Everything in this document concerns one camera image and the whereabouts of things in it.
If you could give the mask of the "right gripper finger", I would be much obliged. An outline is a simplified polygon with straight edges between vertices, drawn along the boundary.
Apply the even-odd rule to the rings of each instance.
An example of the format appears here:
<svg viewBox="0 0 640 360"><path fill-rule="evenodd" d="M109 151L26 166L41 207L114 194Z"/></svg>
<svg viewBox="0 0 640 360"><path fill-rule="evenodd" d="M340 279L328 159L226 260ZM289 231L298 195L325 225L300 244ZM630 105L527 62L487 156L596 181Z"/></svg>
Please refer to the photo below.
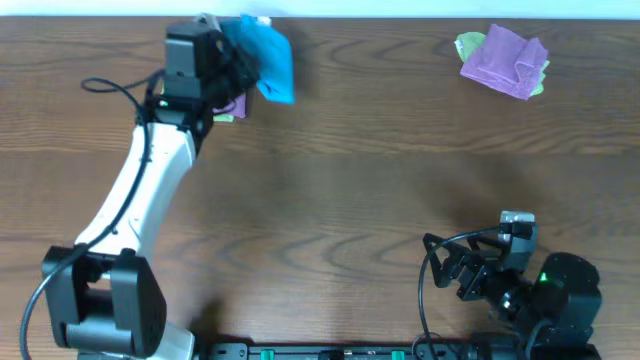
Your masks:
<svg viewBox="0 0 640 360"><path fill-rule="evenodd" d="M471 269L465 267L458 277L460 283L456 294L462 301L476 301L483 298L483 287L486 283L485 267Z"/></svg>
<svg viewBox="0 0 640 360"><path fill-rule="evenodd" d="M424 264L430 263L433 280L437 288L448 287L451 281L456 279L461 272L463 247L456 244L459 239L459 236L444 239L431 233L426 233L423 237L423 244L427 251ZM439 249L445 249L448 254L443 261L437 255Z"/></svg>

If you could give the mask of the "blue cloth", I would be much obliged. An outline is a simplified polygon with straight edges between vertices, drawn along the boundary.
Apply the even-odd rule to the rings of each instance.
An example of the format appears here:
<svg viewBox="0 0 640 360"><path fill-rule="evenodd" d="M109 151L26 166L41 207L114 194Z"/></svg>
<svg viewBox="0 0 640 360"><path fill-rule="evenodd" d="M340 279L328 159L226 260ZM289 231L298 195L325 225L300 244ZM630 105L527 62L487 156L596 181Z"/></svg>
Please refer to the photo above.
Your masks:
<svg viewBox="0 0 640 360"><path fill-rule="evenodd" d="M257 62L257 88L270 102L295 104L294 66L290 42L268 17L241 15L221 22L223 34Z"/></svg>

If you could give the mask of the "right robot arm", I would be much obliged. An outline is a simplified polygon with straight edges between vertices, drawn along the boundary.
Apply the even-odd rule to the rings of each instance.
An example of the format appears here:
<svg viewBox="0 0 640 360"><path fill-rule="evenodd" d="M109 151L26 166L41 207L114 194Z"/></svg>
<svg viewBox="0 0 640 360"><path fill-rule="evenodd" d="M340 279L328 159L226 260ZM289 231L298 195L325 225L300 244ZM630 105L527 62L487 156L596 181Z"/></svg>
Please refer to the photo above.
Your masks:
<svg viewBox="0 0 640 360"><path fill-rule="evenodd" d="M602 304L594 265L550 254L535 280L524 272L537 243L531 224L501 225L444 239L427 233L422 272L439 288L458 281L462 301L487 301L505 334L479 333L465 343L427 344L428 359L596 359L589 339Z"/></svg>

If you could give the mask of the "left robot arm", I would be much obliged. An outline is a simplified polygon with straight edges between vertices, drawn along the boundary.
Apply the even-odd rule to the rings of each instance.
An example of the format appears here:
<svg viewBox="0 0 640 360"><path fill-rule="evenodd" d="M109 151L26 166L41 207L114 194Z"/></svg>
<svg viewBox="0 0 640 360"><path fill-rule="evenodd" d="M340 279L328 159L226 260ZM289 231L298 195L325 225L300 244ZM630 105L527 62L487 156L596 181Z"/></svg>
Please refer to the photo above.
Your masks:
<svg viewBox="0 0 640 360"><path fill-rule="evenodd" d="M134 102L124 165L98 214L72 247L51 247L36 296L48 305L55 343L82 359L190 359L195 338L170 325L150 267L159 227L215 116L258 74L217 20L170 25L166 64Z"/></svg>

